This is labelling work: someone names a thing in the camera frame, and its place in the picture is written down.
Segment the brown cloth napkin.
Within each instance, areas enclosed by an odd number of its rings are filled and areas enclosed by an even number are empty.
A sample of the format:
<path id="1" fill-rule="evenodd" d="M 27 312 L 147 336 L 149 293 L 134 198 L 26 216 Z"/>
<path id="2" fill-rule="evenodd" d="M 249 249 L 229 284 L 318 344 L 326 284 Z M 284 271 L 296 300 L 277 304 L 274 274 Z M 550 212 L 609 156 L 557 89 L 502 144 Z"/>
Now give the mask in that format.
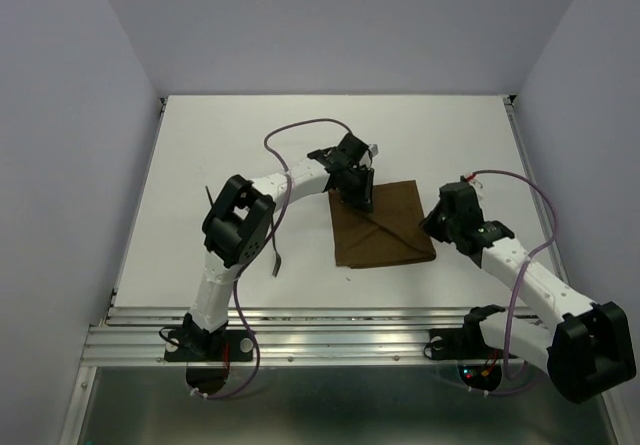
<path id="1" fill-rule="evenodd" d="M 373 187 L 371 213 L 344 204 L 329 193 L 334 257 L 338 267 L 370 269 L 436 259 L 431 238 L 422 231 L 424 218 L 414 180 Z"/>

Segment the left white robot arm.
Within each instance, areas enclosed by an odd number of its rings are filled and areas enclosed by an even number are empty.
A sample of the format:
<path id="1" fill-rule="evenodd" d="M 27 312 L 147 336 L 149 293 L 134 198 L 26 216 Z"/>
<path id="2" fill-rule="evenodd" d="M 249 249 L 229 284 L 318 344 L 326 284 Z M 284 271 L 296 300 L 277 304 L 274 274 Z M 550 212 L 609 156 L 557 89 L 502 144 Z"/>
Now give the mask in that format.
<path id="1" fill-rule="evenodd" d="M 279 172 L 230 177 L 211 202 L 202 231 L 205 265 L 196 298 L 174 331 L 175 347 L 204 361 L 222 352 L 234 284 L 269 241 L 279 213 L 295 201 L 335 191 L 358 211 L 373 211 L 377 146 L 346 134 L 333 147 L 311 151 Z"/>

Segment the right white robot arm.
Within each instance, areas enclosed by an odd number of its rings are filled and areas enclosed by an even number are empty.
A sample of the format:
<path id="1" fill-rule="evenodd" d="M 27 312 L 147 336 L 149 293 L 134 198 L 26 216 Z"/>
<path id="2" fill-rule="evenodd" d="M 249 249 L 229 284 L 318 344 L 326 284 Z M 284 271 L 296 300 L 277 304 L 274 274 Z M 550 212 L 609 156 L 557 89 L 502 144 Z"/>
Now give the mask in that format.
<path id="1" fill-rule="evenodd" d="M 436 206 L 421 227 L 506 285 L 540 321 L 533 324 L 516 318 L 514 305 L 486 305 L 467 312 L 458 328 L 430 330 L 426 357 L 460 363 L 486 358 L 498 368 L 461 367 L 466 385 L 494 391 L 511 357 L 545 373 L 574 404 L 636 376 L 624 310 L 613 302 L 599 304 L 572 289 L 537 262 L 507 226 L 486 220 L 470 179 L 442 186 Z"/>

